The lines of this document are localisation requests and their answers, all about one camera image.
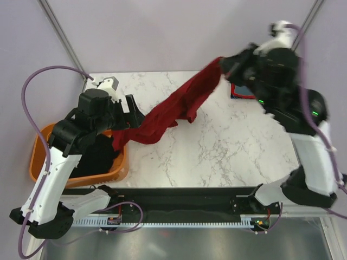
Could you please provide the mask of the left aluminium frame post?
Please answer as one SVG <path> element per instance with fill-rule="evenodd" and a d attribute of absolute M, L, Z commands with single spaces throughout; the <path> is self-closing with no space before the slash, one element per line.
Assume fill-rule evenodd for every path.
<path fill-rule="evenodd" d="M 47 0 L 37 0 L 37 2 L 40 5 L 41 9 L 43 10 L 52 28 L 54 29 L 58 39 L 60 40 L 65 52 L 67 53 L 73 65 L 75 65 L 77 69 L 85 71 L 70 41 L 68 40 L 68 37 L 66 36 L 59 20 L 54 14 L 53 8 L 50 6 L 49 2 Z"/>

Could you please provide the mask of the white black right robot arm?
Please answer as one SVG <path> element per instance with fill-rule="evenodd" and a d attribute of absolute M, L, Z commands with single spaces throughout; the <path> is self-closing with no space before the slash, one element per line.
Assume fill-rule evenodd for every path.
<path fill-rule="evenodd" d="M 330 158 L 329 115 L 323 96 L 298 83 L 301 60 L 290 47 L 256 53 L 251 44 L 220 66 L 227 81 L 247 87 L 265 113 L 289 134 L 299 167 L 284 178 L 258 185 L 248 197 L 249 209 L 261 213 L 268 205 L 290 201 L 329 209 L 346 175 L 334 170 Z"/>

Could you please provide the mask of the orange plastic laundry basket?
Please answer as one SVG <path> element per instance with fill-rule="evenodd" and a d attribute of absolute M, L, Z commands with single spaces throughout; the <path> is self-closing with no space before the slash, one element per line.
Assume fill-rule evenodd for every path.
<path fill-rule="evenodd" d="M 48 141 L 55 123 L 52 123 L 41 130 L 42 135 Z M 111 130 L 104 131 L 102 133 L 108 137 L 112 137 Z M 91 186 L 109 181 L 120 181 L 124 179 L 128 173 L 129 163 L 127 158 L 127 146 L 124 146 L 120 151 L 119 156 L 114 160 L 113 165 L 108 173 L 100 175 L 92 175 L 90 177 L 71 178 L 66 183 L 66 188 Z M 31 156 L 31 162 L 29 167 L 30 177 L 34 182 L 37 181 L 41 169 L 45 168 L 44 162 L 46 160 L 46 151 L 42 140 L 37 135 L 34 143 L 34 148 Z"/>

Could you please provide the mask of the black t shirt in basket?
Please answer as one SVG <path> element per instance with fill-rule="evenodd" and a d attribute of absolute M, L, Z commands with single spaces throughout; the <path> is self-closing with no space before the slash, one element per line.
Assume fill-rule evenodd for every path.
<path fill-rule="evenodd" d="M 95 143 L 86 149 L 70 177 L 90 177 L 108 173 L 114 160 L 120 154 L 119 150 L 114 150 L 112 143 L 113 138 L 111 136 L 98 135 Z"/>

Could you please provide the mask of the dark red t shirt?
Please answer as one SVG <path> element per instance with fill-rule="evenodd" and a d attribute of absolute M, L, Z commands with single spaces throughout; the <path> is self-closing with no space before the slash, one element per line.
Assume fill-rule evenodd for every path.
<path fill-rule="evenodd" d="M 220 83 L 222 69 L 218 57 L 154 107 L 138 128 L 113 131 L 114 150 L 122 149 L 129 141 L 144 145 L 157 143 L 168 128 L 176 127 L 177 120 L 192 123 L 197 110 Z"/>

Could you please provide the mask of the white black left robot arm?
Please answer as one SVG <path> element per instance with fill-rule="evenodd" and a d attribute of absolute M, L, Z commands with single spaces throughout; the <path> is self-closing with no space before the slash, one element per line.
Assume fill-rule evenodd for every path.
<path fill-rule="evenodd" d="M 59 239 L 73 222 L 105 210 L 115 212 L 119 200 L 109 187 L 101 185 L 89 194 L 61 202 L 66 183 L 86 149 L 106 130 L 138 128 L 144 114 L 133 95 L 126 95 L 129 112 L 121 100 L 114 101 L 102 89 L 88 89 L 80 94 L 78 106 L 56 123 L 46 140 L 47 155 L 38 180 L 22 207 L 13 209 L 10 218 L 38 239 Z"/>

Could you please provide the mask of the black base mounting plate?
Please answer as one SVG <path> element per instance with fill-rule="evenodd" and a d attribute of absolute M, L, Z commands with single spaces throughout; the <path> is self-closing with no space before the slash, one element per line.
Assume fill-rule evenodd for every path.
<path fill-rule="evenodd" d="M 134 202 L 111 213 L 121 213 L 125 222 L 198 223 L 236 222 L 241 215 L 277 215 L 279 203 L 253 210 L 248 195 L 251 187 L 194 188 L 111 188 L 102 186 L 111 195 L 110 205 Z"/>

